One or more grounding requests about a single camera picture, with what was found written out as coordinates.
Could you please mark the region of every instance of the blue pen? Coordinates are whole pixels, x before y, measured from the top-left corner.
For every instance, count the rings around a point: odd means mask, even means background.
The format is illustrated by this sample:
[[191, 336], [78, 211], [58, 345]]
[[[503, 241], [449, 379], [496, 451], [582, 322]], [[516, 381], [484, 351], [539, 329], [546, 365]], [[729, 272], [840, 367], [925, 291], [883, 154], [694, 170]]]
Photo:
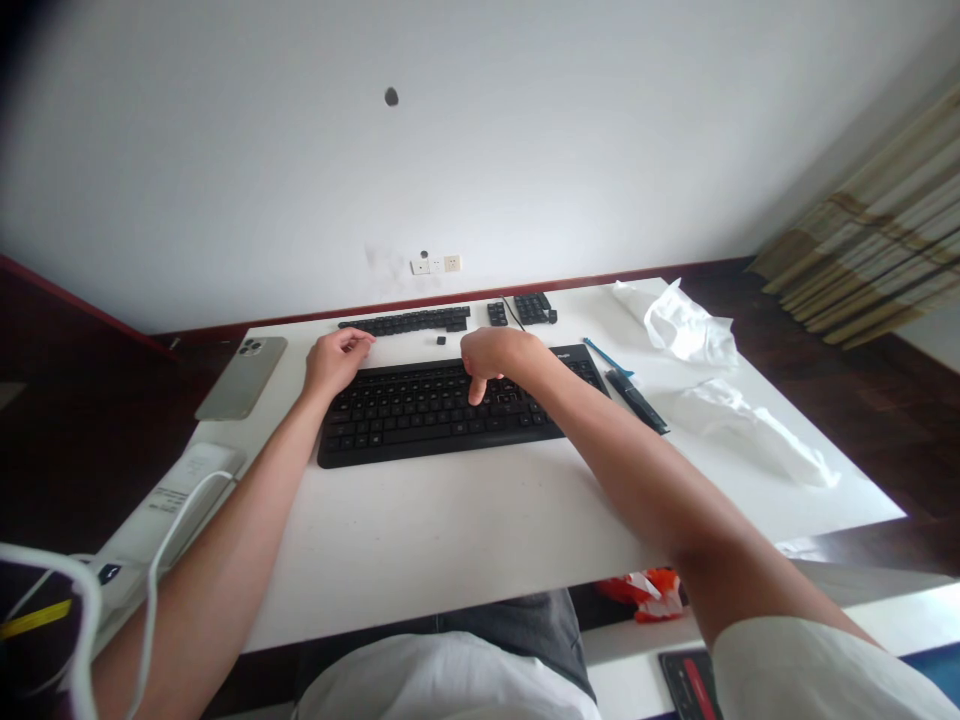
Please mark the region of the blue pen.
[[598, 353], [600, 353], [600, 357], [602, 357], [602, 358], [603, 358], [604, 360], [606, 360], [608, 363], [610, 363], [611, 365], [613, 365], [617, 370], [619, 370], [620, 372], [622, 372], [622, 373], [623, 373], [624, 375], [626, 375], [627, 377], [630, 377], [631, 375], [634, 374], [633, 370], [624, 370], [622, 367], [620, 367], [619, 365], [617, 365], [609, 355], [607, 355], [603, 350], [601, 350], [601, 349], [598, 348], [596, 345], [594, 345], [594, 344], [593, 344], [593, 341], [590, 340], [590, 338], [584, 338], [583, 341], [584, 341], [587, 345], [589, 345], [590, 347], [592, 347], [594, 350], [596, 350]]

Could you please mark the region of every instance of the curtain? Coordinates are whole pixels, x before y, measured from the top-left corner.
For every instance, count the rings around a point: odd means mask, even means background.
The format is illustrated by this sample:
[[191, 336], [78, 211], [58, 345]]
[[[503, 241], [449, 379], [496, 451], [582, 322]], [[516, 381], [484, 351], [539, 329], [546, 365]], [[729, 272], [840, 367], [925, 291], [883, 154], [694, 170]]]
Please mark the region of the curtain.
[[747, 270], [844, 349], [960, 298], [960, 85]]

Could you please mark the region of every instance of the white shirt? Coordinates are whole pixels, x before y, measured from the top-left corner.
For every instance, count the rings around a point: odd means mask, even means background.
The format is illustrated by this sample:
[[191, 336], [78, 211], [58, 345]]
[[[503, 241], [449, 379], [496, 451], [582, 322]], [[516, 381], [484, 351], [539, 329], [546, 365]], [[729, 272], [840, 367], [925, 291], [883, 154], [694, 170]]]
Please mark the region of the white shirt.
[[[754, 618], [713, 650], [724, 717], [960, 718], [939, 688], [883, 650], [798, 618]], [[299, 720], [599, 720], [582, 690], [534, 658], [470, 635], [398, 635], [356, 650], [304, 693]]]

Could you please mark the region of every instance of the wooden floor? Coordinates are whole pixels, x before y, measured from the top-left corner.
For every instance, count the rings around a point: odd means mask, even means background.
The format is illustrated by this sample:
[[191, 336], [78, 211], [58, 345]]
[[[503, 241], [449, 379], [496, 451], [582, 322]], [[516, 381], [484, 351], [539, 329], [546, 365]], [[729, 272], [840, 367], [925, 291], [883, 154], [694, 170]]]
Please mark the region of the wooden floor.
[[[960, 377], [894, 337], [848, 352], [828, 347], [763, 295], [762, 284], [735, 275], [688, 279], [683, 287], [712, 314], [734, 318], [743, 355], [909, 516], [783, 543], [783, 551], [960, 575]], [[3, 539], [61, 552], [100, 547], [182, 452], [193, 410], [232, 348], [181, 348], [179, 366], [28, 388], [0, 412], [8, 445]], [[12, 602], [28, 582], [3, 571], [0, 600]], [[589, 586], [573, 594], [584, 629], [630, 616]], [[57, 645], [22, 666], [43, 677], [62, 662]], [[288, 646], [242, 657], [208, 715], [290, 699], [298, 652]]]

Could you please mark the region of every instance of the hand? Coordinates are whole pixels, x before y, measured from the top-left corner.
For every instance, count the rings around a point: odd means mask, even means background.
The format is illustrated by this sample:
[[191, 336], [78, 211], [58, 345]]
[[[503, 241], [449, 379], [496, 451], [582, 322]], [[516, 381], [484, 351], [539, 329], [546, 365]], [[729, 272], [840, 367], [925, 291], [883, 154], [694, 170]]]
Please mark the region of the hand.
[[467, 374], [473, 377], [470, 404], [479, 405], [483, 400], [487, 380], [502, 378], [505, 372], [512, 375], [521, 363], [536, 357], [540, 350], [546, 348], [536, 336], [513, 328], [480, 328], [464, 335], [460, 354]]
[[357, 374], [377, 339], [355, 328], [343, 328], [317, 339], [307, 355], [307, 376], [301, 397], [330, 402]]

